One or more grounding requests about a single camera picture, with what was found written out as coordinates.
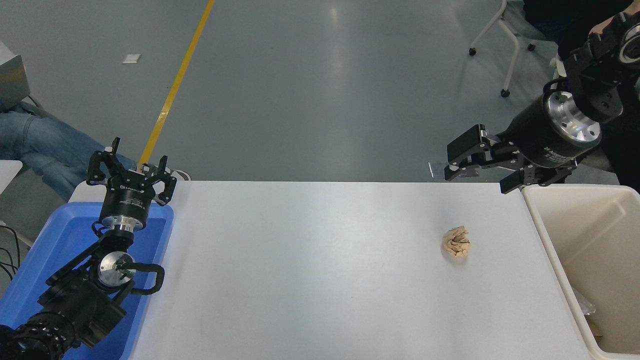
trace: laptop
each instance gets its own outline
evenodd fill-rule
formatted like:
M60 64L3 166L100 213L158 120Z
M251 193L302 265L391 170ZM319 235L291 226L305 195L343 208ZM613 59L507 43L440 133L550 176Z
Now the laptop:
M0 42L0 112L9 110L30 93L22 56L13 54Z

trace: white chair leg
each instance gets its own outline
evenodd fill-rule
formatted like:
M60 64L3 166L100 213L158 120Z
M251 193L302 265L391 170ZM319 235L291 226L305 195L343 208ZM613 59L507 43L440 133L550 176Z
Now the white chair leg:
M473 49L476 46L478 40L480 40L480 38L493 26L495 21L502 16L502 13L504 13L504 9L506 7L507 7L507 0L502 0L502 4L500 5L500 10L498 10L498 12L495 13L495 15L489 21L489 23L484 27L484 29L482 29L482 31L480 31L480 34L478 34L476 39L469 46L470 49Z
M513 75L513 69L516 67L516 61L518 59L518 53L520 52L520 43L518 42L518 38L509 30L509 28L505 25L504 21L498 22L498 25L504 30L509 38L513 41L513 56L511 57L511 65L509 65L509 70L507 71L507 78L504 80L504 86L502 87L503 91L509 90L509 83L511 82L511 76Z

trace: crumpled paper ball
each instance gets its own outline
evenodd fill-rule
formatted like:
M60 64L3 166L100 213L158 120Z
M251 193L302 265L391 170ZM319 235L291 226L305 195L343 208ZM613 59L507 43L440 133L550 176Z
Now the crumpled paper ball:
M471 250L471 243L467 238L468 233L464 226L451 229L442 237L442 246L456 258L467 256Z

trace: white plastic bin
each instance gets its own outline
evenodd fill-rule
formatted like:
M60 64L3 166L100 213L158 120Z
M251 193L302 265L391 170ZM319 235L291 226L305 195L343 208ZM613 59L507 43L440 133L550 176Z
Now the white plastic bin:
M572 184L522 193L591 355L640 359L640 195ZM596 306L589 319L602 333L600 346L571 286Z

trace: black cylindrical motor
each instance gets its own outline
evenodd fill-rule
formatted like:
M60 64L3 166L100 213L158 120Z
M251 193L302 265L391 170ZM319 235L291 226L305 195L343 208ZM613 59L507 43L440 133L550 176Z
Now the black cylindrical motor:
M513 142L532 163L555 168L600 143L600 124L585 116L571 93L552 92L537 98L498 134Z
M125 221L132 226L131 229L126 228L130 232L144 229L147 226L151 200L144 190L112 184L111 188L107 187L99 220L107 227Z

